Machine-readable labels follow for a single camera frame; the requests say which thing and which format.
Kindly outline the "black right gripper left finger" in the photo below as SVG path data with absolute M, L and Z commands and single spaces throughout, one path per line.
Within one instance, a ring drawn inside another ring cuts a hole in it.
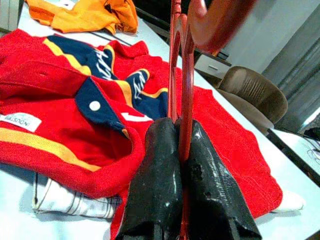
M 116 239 L 176 240 L 183 209 L 178 137 L 170 118 L 159 118 L 145 135 L 145 156 L 129 185 Z

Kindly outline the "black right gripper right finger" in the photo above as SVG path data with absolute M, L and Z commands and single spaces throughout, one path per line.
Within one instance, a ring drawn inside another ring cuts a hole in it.
M 189 237 L 192 240 L 260 240 L 244 196 L 202 125 L 194 120 L 186 161 Z

